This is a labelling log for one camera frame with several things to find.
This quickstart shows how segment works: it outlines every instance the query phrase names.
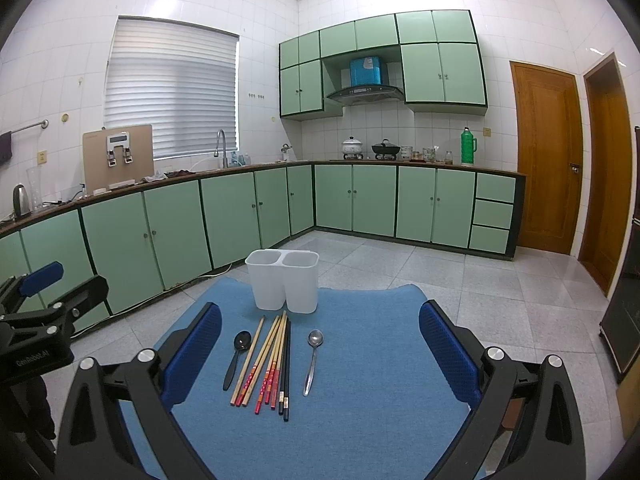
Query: white blind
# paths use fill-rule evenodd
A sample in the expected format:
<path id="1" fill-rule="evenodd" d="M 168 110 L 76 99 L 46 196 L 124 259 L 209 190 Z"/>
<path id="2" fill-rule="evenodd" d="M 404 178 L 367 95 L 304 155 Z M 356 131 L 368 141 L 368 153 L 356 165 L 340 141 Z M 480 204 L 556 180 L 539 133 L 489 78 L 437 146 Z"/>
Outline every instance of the white blind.
<path id="1" fill-rule="evenodd" d="M 226 148 L 236 136 L 238 38 L 179 23 L 120 18 L 107 71 L 107 128 L 151 124 L 154 158 Z"/>

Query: black spoon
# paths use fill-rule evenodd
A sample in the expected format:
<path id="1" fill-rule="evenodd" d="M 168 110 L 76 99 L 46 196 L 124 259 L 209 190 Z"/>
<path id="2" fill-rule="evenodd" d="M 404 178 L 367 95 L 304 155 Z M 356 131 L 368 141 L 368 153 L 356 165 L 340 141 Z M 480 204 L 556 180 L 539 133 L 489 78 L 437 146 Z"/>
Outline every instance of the black spoon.
<path id="1" fill-rule="evenodd" d="M 238 332 L 236 337 L 234 338 L 234 347 L 236 348 L 236 353 L 234 354 L 234 358 L 231 359 L 229 363 L 229 368 L 226 371 L 225 382 L 222 384 L 222 389 L 227 391 L 229 386 L 231 386 L 231 381 L 234 380 L 234 375 L 236 374 L 236 363 L 238 362 L 238 355 L 240 352 L 246 352 L 251 346 L 251 333 L 246 330 L 242 330 L 242 332 Z"/>

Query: wooden chopstick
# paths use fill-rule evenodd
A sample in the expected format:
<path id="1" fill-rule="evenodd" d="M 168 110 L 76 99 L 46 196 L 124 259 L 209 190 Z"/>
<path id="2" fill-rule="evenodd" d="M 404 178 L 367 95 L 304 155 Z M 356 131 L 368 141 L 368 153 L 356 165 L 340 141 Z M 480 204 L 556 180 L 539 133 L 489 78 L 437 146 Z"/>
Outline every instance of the wooden chopstick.
<path id="1" fill-rule="evenodd" d="M 287 354 L 288 343 L 289 343 L 289 333 L 287 332 L 285 327 L 284 341 L 283 341 L 284 350 L 282 353 L 282 376 L 280 378 L 280 390 L 278 393 L 278 415 L 282 415 L 282 413 L 284 412 L 284 383 L 287 377 L 287 359 L 289 358 Z"/>
<path id="2" fill-rule="evenodd" d="M 240 376 L 238 377 L 238 382 L 236 383 L 236 387 L 234 389 L 234 393 L 231 396 L 231 405 L 235 405 L 236 397 L 240 392 L 240 388 L 242 387 L 242 381 L 244 380 L 244 374 L 246 373 L 247 368 L 249 367 L 249 363 L 251 362 L 251 356 L 254 354 L 254 348 L 256 343 L 258 342 L 258 338 L 260 337 L 260 330 L 262 329 L 262 324 L 264 323 L 265 316 L 260 318 L 260 323 L 258 323 L 258 328 L 255 330 L 254 338 L 251 341 L 251 346 L 249 351 L 246 354 L 246 359 L 244 360 L 244 365 L 242 366 L 242 370 L 240 371 Z"/>
<path id="3" fill-rule="evenodd" d="M 282 415 L 284 421 L 289 421 L 289 370 L 291 365 L 291 320 L 287 319 L 287 369 L 284 376 L 284 406 Z"/>
<path id="4" fill-rule="evenodd" d="M 276 369 L 273 373 L 273 384 L 271 385 L 271 409 L 276 409 L 276 403 L 278 402 L 279 389 L 278 389 L 278 380 L 280 379 L 280 367 L 282 365 L 282 355 L 284 354 L 284 334 L 286 332 L 286 326 L 282 327 L 282 334 L 280 335 L 280 348 L 278 349 L 278 362 L 276 364 Z"/>
<path id="5" fill-rule="evenodd" d="M 274 341 L 275 337 L 276 337 L 276 333 L 278 332 L 278 327 L 280 325 L 280 321 L 282 320 L 282 318 L 280 316 L 277 316 L 276 319 L 273 322 L 273 330 L 271 331 L 271 333 L 269 334 L 267 341 L 265 341 L 265 345 L 263 347 L 264 352 L 262 353 L 261 357 L 260 357 L 260 362 L 258 363 L 258 367 L 255 369 L 255 374 L 251 379 L 251 383 L 249 384 L 249 387 L 247 388 L 244 397 L 242 398 L 242 405 L 246 406 L 249 403 L 249 398 L 251 398 L 251 394 L 254 391 L 255 388 L 255 383 L 258 380 L 258 376 L 260 375 L 260 372 L 262 370 L 262 365 L 264 364 L 264 362 L 267 359 L 267 355 L 269 354 L 269 349 L 271 348 L 271 343 Z"/>
<path id="6" fill-rule="evenodd" d="M 240 404 L 242 404 L 242 400 L 244 399 L 244 396 L 246 395 L 246 392 L 249 389 L 251 382 L 254 380 L 254 376 L 258 367 L 258 362 L 260 362 L 262 354 L 265 351 L 264 348 L 265 346 L 267 346 L 267 343 L 271 341 L 271 334 L 274 332 L 274 329 L 277 327 L 279 320 L 280 320 L 280 316 L 276 316 L 276 319 L 273 320 L 273 323 L 271 324 L 271 328 L 269 329 L 269 333 L 267 334 L 267 339 L 265 339 L 264 343 L 262 343 L 262 347 L 258 352 L 258 356 L 255 358 L 254 366 L 251 368 L 251 372 L 246 378 L 246 381 L 244 382 L 244 384 L 242 385 L 242 389 L 240 390 L 240 393 L 236 397 L 236 406 L 240 406 Z"/>
<path id="7" fill-rule="evenodd" d="M 264 373 L 264 379 L 262 380 L 262 386 L 260 387 L 260 393 L 258 394 L 258 400 L 255 403 L 255 414 L 258 415 L 260 413 L 260 407 L 262 406 L 262 400 L 264 399 L 264 394 L 266 393 L 267 386 L 269 384 L 270 378 L 273 378 L 273 368 L 275 367 L 276 361 L 276 352 L 278 351 L 278 343 L 280 341 L 280 332 L 282 331 L 282 327 L 285 324 L 287 314 L 284 313 L 282 315 L 282 319 L 280 320 L 280 325 L 278 326 L 278 331 L 273 338 L 273 349 L 271 350 L 271 355 L 269 360 L 267 361 L 267 370 Z"/>
<path id="8" fill-rule="evenodd" d="M 278 332 L 278 336 L 276 338 L 276 345 L 273 348 L 274 353 L 271 355 L 271 368 L 269 370 L 269 380 L 267 381 L 267 391 L 264 394 L 265 404 L 269 403 L 272 390 L 273 390 L 273 395 L 275 396 L 275 390 L 273 389 L 273 378 L 275 377 L 276 366 L 278 365 L 278 356 L 280 355 L 280 348 L 282 347 L 282 339 L 284 338 L 286 320 L 287 320 L 287 313 L 285 312 L 282 315 L 282 321 L 280 322 L 280 331 Z"/>

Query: metal spoon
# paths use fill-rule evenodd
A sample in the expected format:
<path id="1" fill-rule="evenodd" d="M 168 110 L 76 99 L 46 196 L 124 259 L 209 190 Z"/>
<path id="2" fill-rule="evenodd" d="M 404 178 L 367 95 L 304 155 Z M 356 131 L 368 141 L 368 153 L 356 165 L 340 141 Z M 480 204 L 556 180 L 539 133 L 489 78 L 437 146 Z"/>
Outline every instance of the metal spoon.
<path id="1" fill-rule="evenodd" d="M 322 332 L 319 330 L 312 330 L 309 332 L 309 336 L 306 338 L 309 344 L 313 347 L 314 353 L 311 356 L 311 366 L 309 367 L 309 373 L 306 375 L 305 391 L 302 393 L 305 397 L 308 396 L 311 389 L 311 383 L 314 380 L 314 370 L 316 369 L 316 352 L 318 347 L 322 344 Z"/>
<path id="2" fill-rule="evenodd" d="M 251 346 L 251 332 L 247 332 L 246 330 L 242 330 L 242 332 L 238 332 L 236 337 L 234 338 L 234 347 L 236 348 L 236 353 L 234 354 L 233 359 L 229 363 L 229 368 L 226 370 L 225 382 L 222 384 L 222 389 L 227 391 L 229 386 L 231 386 L 231 381 L 234 379 L 234 375 L 236 374 L 236 363 L 238 362 L 238 355 L 240 352 L 245 352 Z"/>

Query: black refrigerator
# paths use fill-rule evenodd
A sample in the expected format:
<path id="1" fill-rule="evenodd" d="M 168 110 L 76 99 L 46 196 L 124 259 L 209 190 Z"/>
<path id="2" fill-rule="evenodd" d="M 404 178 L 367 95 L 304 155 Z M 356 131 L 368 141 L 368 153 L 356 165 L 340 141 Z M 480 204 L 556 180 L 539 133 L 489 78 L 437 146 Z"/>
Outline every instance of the black refrigerator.
<path id="1" fill-rule="evenodd" d="M 636 126 L 636 146 L 640 146 L 640 127 L 638 126 Z M 620 381 L 640 352 L 640 163 L 631 239 L 626 250 L 620 280 L 600 323 L 600 328 L 618 368 Z"/>

